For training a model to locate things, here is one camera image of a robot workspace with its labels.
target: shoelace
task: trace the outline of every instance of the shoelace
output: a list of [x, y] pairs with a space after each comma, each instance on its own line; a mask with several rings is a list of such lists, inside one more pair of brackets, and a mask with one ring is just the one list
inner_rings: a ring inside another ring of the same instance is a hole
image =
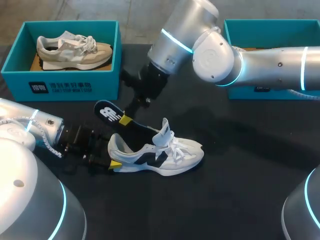
[[161, 148], [161, 151], [170, 150], [172, 152], [172, 157], [175, 160], [176, 164], [180, 164], [182, 162], [182, 158], [185, 157], [185, 153], [181, 150], [184, 149], [187, 153], [188, 146], [179, 142], [179, 140], [175, 137], [175, 133], [171, 131], [171, 137], [167, 147]]
[[92, 36], [82, 36], [82, 35], [76, 35], [76, 37], [80, 38], [79, 46], [75, 46], [75, 49], [82, 48], [81, 54], [83, 54], [85, 51], [92, 52], [97, 50], [97, 43], [96, 40]]

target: shoe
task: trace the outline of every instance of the shoe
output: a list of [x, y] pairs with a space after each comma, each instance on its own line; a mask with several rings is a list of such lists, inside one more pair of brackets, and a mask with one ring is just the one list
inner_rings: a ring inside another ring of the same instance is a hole
[[109, 44], [96, 42], [92, 36], [74, 35], [68, 31], [57, 38], [39, 36], [36, 50], [43, 61], [43, 70], [92, 70], [106, 63], [113, 54]]
[[202, 145], [198, 142], [176, 138], [166, 118], [152, 141], [153, 144], [145, 144], [142, 149], [133, 152], [119, 134], [113, 134], [108, 143], [108, 153], [112, 160], [122, 164], [114, 171], [132, 173], [152, 170], [162, 176], [173, 176], [192, 169], [204, 156]]

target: blue box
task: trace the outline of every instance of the blue box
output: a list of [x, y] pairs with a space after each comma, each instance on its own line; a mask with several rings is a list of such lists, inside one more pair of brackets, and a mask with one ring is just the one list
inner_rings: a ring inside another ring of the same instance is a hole
[[[56, 38], [64, 31], [93, 36], [97, 42], [113, 46], [111, 70], [30, 71], [37, 51], [37, 38]], [[1, 74], [19, 102], [116, 100], [121, 55], [118, 21], [29, 21], [23, 23]], [[41, 86], [41, 93], [33, 93], [32, 84]]]
[[[320, 46], [320, 22], [313, 19], [227, 19], [224, 38], [239, 48], [272, 49]], [[230, 99], [306, 100], [287, 90], [254, 92], [255, 87], [231, 87]], [[320, 96], [320, 91], [301, 91]]]

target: beige sneaker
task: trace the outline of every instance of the beige sneaker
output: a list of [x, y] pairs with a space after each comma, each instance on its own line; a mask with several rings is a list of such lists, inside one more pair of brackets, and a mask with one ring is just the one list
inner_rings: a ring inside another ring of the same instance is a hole
[[107, 62], [113, 54], [109, 44], [96, 42], [92, 36], [74, 35], [68, 31], [57, 38], [39, 36], [36, 50], [43, 60], [43, 70], [92, 70]]

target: black table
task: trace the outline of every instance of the black table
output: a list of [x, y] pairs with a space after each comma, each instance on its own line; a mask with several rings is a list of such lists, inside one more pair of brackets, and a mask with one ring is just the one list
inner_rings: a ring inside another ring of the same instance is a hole
[[[123, 45], [124, 68], [137, 72], [149, 48]], [[1, 86], [0, 96], [12, 99]], [[122, 86], [114, 102], [124, 108], [132, 97], [133, 91]], [[94, 116], [94, 102], [24, 104], [66, 121], [104, 127]], [[319, 164], [319, 103], [230, 101], [224, 88], [201, 81], [188, 62], [136, 120], [159, 129], [163, 117], [176, 136], [203, 144], [199, 167], [172, 177], [91, 175], [84, 166], [76, 175], [65, 175], [49, 152], [35, 152], [81, 202], [87, 239], [283, 239], [283, 203]]]

